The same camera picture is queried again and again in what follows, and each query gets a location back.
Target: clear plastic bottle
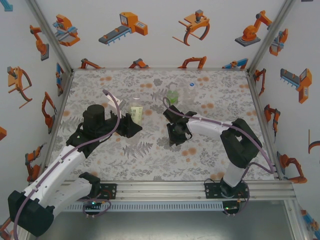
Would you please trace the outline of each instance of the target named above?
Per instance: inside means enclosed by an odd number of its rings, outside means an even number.
[[[135,124],[138,124],[141,126],[142,123],[142,113],[143,113],[144,107],[141,104],[140,101],[140,94],[134,93],[132,96],[132,99],[129,103],[129,109],[128,112],[131,115],[132,121]],[[136,133],[134,136],[130,138],[126,138],[125,142],[130,145],[136,145],[140,141],[140,132]]]
[[[132,121],[140,126],[142,122],[143,109],[144,107],[140,101],[140,94],[134,93],[129,103],[129,114],[131,115]]]
[[[176,88],[176,85],[171,84],[169,91],[166,93],[166,97],[170,100],[171,105],[178,103],[179,93]]]
[[[195,98],[197,95],[196,85],[193,82],[188,84],[188,87],[184,89],[183,93],[183,104],[189,108],[195,102]]]

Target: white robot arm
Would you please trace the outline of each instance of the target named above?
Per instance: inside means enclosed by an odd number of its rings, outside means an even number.
[[[170,109],[182,114],[174,105],[170,106]],[[259,150],[244,134],[225,125],[241,129],[261,147],[261,142],[248,124],[241,118],[221,124],[191,111],[186,114],[191,118],[179,116],[169,109],[163,115],[170,122],[167,124],[170,146],[179,145],[187,141],[186,134],[190,135],[190,138],[192,138],[193,134],[201,134],[216,140],[222,140],[230,164],[220,181],[221,195],[225,198],[232,198],[237,194],[242,177],[250,161],[257,156]]]
[[[14,222],[18,215],[17,224],[38,237],[49,229],[54,218],[68,205],[82,197],[96,198],[102,192],[100,179],[87,172],[63,190],[59,188],[75,167],[105,141],[97,139],[103,138],[115,128],[120,136],[127,138],[142,130],[128,113],[119,120],[118,125],[118,117],[112,112],[110,115],[111,118],[105,120],[105,108],[98,104],[84,111],[83,122],[66,141],[66,146],[55,161],[24,191],[13,191],[8,197],[11,221]],[[78,149],[67,155],[75,147]]]

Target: floral tablecloth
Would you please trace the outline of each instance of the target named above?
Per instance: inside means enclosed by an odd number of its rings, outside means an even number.
[[[197,70],[78,70],[74,74],[64,108],[50,163],[59,155],[67,139],[83,121],[88,106],[101,104],[105,118],[110,107],[102,90],[107,89],[126,100],[128,110],[134,93],[140,93],[143,105],[142,127],[138,144],[130,145],[117,134],[100,144],[93,153],[70,174],[75,180],[90,172],[102,180],[131,181],[197,181],[221,179],[229,160],[220,140],[195,134],[179,146],[169,146],[169,136],[163,116],[162,98],[171,84],[178,90],[195,82],[197,95],[193,105],[183,104],[183,91],[176,107],[186,113],[194,111],[220,121],[243,118],[264,145],[264,139],[244,71]],[[267,166],[259,153],[255,162]],[[246,180],[272,180],[274,177],[258,167],[251,167]]]

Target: purple cable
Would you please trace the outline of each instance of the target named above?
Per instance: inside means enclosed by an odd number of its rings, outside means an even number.
[[[110,97],[112,98],[113,102],[114,102],[114,105],[116,107],[116,113],[117,113],[117,121],[116,121],[116,124],[114,126],[114,128],[109,132],[107,133],[106,135],[104,136],[101,136],[101,137],[98,137],[94,140],[91,140],[91,141],[87,141],[85,143],[82,143],[76,147],[74,147],[72,150],[70,150],[69,152],[67,152],[62,158],[61,160],[64,160],[66,157],[68,157],[71,153],[73,153],[74,151],[78,150],[79,148],[85,146],[85,145],[88,145],[88,144],[92,144],[94,142],[97,142],[97,141],[100,141],[102,139],[105,139],[107,137],[109,137],[111,134],[113,134],[118,126],[119,126],[119,123],[120,123],[120,119],[121,119],[121,115],[120,115],[120,108],[117,104],[117,101],[116,99],[114,98],[114,96],[108,92],[107,90],[103,89],[102,92],[105,94],[105,95],[110,95]],[[60,162],[57,162],[45,175],[43,178],[41,178],[41,180],[37,183],[37,185],[35,186],[36,188],[39,188],[39,186],[43,183],[43,181],[52,173],[53,170],[55,170],[55,168],[60,164]],[[21,212],[22,210],[24,209],[27,201],[31,198],[31,196],[36,192],[36,190],[32,190],[29,195],[25,198],[25,200],[23,201],[23,203],[21,204],[18,212],[16,213],[16,216],[15,216],[15,219],[14,219],[14,225],[13,225],[13,237],[15,240],[19,240],[18,239],[18,221],[19,221],[19,218],[20,218],[20,215],[21,215]]]
[[[167,106],[167,104],[165,103],[165,100],[167,100],[167,102],[169,103],[170,100],[167,98],[167,97],[164,97],[162,99],[162,102],[163,102],[163,105],[166,107],[166,109],[168,109],[170,112],[180,116],[180,117],[184,117],[184,118],[188,118],[188,119],[196,119],[196,120],[200,120],[200,121],[204,121],[204,122],[210,122],[210,123],[214,123],[214,124],[218,124],[218,125],[221,125],[221,126],[224,126],[224,127],[228,127],[228,128],[231,128],[231,129],[234,129],[240,133],[242,133],[243,135],[245,135],[257,148],[258,150],[261,152],[261,154],[263,155],[263,157],[265,158],[266,162],[268,163],[269,167],[270,167],[270,170],[265,168],[264,166],[260,165],[259,163],[256,163],[256,162],[251,162],[249,163],[248,167],[246,168],[246,170],[244,171],[244,174],[242,175],[242,178],[246,175],[246,173],[248,172],[249,170],[249,167],[251,165],[257,165],[259,167],[261,167],[263,170],[267,171],[268,173],[270,174],[273,174],[275,171],[274,171],[274,168],[273,168],[273,164],[272,162],[270,161],[270,159],[268,158],[268,155],[266,154],[266,152],[259,146],[259,144],[248,134],[246,133],[245,131],[243,131],[241,128],[238,128],[236,126],[232,126],[230,124],[227,124],[227,123],[223,123],[221,121],[217,121],[217,120],[213,120],[213,119],[206,119],[206,118],[199,118],[199,117],[195,117],[195,116],[187,116],[187,115],[184,115],[184,114],[180,114],[179,112],[176,112],[174,110],[172,110],[171,108],[169,108]]]
[[[92,202],[92,201],[97,201],[98,199],[86,199],[85,201],[86,202]],[[96,218],[96,217],[99,217],[99,216],[101,216],[101,215],[103,215],[103,214],[105,214],[110,208],[111,208],[111,202],[109,201],[109,200],[103,200],[104,202],[107,202],[108,204],[109,204],[109,206],[105,209],[105,210],[103,210],[103,211],[101,211],[101,212],[99,212],[98,214],[94,214],[93,216]],[[82,212],[83,212],[83,214],[85,214],[85,215],[87,215],[87,213],[86,213],[86,206],[88,206],[89,204],[83,204],[83,207],[82,207]]]

